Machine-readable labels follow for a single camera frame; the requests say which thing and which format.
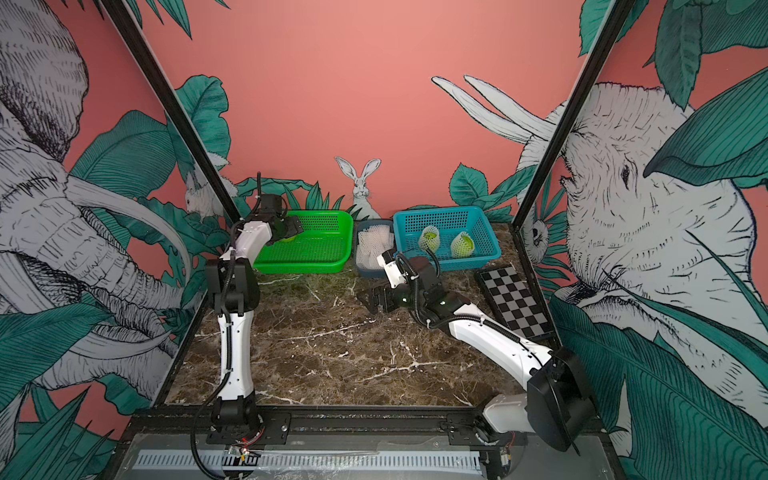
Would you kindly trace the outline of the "custard apple with dark spots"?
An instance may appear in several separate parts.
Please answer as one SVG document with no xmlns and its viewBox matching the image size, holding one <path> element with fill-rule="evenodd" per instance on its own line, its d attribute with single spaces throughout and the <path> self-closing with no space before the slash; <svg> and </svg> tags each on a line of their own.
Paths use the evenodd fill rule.
<svg viewBox="0 0 768 480">
<path fill-rule="evenodd" d="M 434 253 L 437 252 L 440 246 L 440 239 L 437 234 L 434 232 L 426 232 L 422 236 L 422 247 L 424 249 L 430 250 Z"/>
</svg>

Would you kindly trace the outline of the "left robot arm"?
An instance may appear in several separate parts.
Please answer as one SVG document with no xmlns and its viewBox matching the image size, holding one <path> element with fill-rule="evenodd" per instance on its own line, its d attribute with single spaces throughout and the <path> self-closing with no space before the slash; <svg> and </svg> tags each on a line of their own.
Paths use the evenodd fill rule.
<svg viewBox="0 0 768 480">
<path fill-rule="evenodd" d="M 220 380 L 205 405 L 212 407 L 208 442 L 244 452 L 257 443 L 265 421 L 256 410 L 251 374 L 250 329 L 260 302 L 253 264 L 262 250 L 303 232 L 301 222 L 287 215 L 280 194 L 265 193 L 258 176 L 257 201 L 248 215 L 230 228 L 227 248 L 205 266 L 208 294 L 220 333 Z"/>
</svg>

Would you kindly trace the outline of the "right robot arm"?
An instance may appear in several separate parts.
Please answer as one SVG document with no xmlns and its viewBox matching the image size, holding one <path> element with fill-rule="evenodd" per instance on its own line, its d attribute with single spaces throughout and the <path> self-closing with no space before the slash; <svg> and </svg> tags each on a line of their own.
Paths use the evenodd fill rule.
<svg viewBox="0 0 768 480">
<path fill-rule="evenodd" d="M 523 387 L 523 393 L 499 394 L 478 410 L 470 428 L 480 443 L 497 445 L 514 433 L 533 433 L 557 451 L 576 446 L 576 437 L 596 414 L 593 389 L 577 355 L 521 337 L 466 296 L 446 290 L 434 259 L 407 258 L 392 249 L 377 263 L 388 283 L 360 295 L 370 313 L 403 308 L 416 324 L 470 345 Z"/>
</svg>

